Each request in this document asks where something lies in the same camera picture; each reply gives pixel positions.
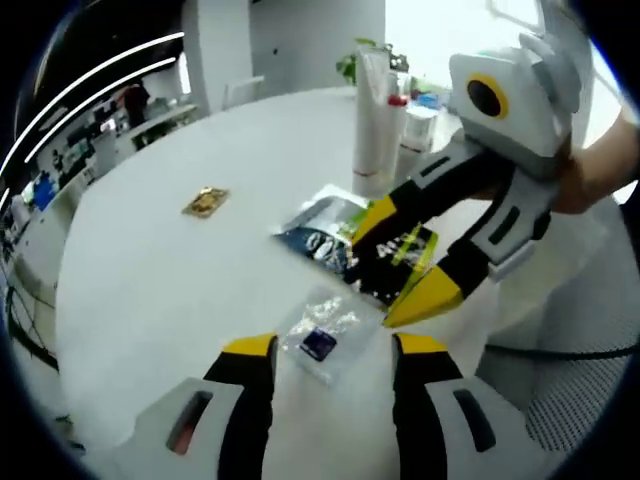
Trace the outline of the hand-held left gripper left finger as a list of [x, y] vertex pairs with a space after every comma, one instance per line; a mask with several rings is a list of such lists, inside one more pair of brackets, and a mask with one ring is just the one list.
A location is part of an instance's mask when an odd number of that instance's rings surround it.
[[134, 479], [260, 479], [273, 420], [278, 337], [231, 341], [136, 419]]

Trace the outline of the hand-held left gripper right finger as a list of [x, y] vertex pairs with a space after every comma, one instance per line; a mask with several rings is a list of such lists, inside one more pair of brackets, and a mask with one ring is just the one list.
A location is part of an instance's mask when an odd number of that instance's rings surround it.
[[402, 479], [528, 479], [530, 440], [520, 412], [465, 378], [430, 336], [392, 335], [393, 422]]

